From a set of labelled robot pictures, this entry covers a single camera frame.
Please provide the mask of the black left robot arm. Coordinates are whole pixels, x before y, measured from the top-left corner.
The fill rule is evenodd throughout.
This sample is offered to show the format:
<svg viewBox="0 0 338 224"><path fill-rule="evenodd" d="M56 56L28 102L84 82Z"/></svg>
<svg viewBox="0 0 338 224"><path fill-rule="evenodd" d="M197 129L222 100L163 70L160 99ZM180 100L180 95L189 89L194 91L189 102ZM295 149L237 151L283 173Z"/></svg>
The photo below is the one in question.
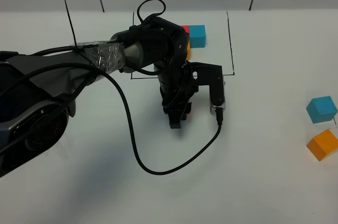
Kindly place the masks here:
<svg viewBox="0 0 338 224"><path fill-rule="evenodd" d="M115 71L164 78L185 74L189 36L153 14L108 41L31 55L1 52L1 175L54 146L76 113L83 89Z"/></svg>

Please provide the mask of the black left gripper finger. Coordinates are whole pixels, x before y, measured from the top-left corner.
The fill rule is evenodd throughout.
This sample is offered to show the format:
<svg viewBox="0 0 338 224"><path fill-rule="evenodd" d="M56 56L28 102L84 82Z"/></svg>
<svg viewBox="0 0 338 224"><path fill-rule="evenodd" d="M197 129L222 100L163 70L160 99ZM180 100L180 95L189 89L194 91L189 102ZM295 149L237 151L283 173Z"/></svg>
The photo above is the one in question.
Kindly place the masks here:
<svg viewBox="0 0 338 224"><path fill-rule="evenodd" d="M185 111L191 112L190 102L176 104L167 110L167 115L169 118L169 124L171 129L181 128L182 116Z"/></svg>

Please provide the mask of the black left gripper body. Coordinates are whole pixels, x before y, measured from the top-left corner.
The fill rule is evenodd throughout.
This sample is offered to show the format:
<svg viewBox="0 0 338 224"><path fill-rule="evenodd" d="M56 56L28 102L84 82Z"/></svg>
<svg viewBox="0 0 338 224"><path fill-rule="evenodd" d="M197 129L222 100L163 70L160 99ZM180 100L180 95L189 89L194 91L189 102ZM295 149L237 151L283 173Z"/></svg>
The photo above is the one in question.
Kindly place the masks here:
<svg viewBox="0 0 338 224"><path fill-rule="evenodd" d="M196 65L196 62L185 61L182 66L171 67L169 71L158 76L162 106L166 114L174 108L183 109L185 105L184 114L191 112L189 100L199 91L193 77Z"/></svg>

